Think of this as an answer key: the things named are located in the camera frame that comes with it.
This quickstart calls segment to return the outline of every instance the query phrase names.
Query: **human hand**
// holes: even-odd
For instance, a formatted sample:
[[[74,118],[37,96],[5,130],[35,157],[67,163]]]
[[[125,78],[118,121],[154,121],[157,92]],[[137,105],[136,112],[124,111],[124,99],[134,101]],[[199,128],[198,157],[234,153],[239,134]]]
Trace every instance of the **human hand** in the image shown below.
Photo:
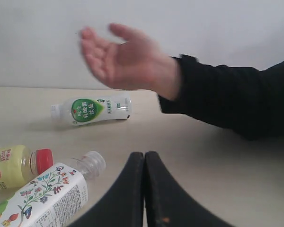
[[[92,74],[110,88],[147,89],[174,99],[180,86],[176,61],[142,31],[120,24],[109,29],[125,43],[110,42],[91,28],[82,30],[82,53]]]

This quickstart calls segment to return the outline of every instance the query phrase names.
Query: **black sleeve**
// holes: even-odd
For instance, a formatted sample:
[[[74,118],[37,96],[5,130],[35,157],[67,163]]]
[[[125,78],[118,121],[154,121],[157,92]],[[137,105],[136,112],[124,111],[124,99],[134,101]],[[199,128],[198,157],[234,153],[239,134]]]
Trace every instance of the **black sleeve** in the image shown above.
[[[284,62],[259,71],[175,59],[182,87],[175,101],[159,96],[163,113],[186,114],[249,140],[284,135]]]

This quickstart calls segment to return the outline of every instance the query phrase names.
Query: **yellow bottle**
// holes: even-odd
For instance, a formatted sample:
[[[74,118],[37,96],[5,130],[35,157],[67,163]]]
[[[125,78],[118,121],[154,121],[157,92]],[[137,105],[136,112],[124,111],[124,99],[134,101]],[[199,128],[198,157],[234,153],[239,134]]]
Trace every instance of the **yellow bottle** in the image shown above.
[[[50,149],[31,152],[23,145],[0,148],[0,189],[22,187],[52,165]]]

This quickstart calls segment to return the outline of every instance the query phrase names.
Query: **beige table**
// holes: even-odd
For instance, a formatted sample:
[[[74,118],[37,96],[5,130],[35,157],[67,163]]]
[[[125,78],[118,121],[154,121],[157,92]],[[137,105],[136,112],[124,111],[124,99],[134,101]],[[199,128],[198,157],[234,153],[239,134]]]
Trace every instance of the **beige table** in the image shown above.
[[[160,113],[152,92],[131,92],[133,114],[109,122],[56,130],[50,105],[76,96],[116,91],[0,87],[0,146],[51,148],[55,160],[100,152],[107,169],[97,179],[92,206],[118,177],[133,151],[157,151],[198,202],[238,227],[284,227],[284,138],[246,142],[182,115]],[[7,192],[0,192],[0,200]]]

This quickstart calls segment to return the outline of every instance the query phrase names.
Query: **bottle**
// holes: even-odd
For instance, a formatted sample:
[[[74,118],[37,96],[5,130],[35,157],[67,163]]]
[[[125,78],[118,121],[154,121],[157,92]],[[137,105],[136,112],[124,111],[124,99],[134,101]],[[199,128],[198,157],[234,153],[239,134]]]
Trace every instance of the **bottle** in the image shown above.
[[[103,120],[128,119],[131,111],[131,100],[127,93],[122,93],[71,98],[62,105],[52,105],[51,118],[57,124],[80,126]]]
[[[24,145],[0,148],[0,189],[20,188],[52,165],[50,149],[31,152]]]
[[[87,181],[98,177],[105,167],[103,157],[95,151],[81,160],[56,163],[0,204],[0,226],[65,226],[88,201]]]

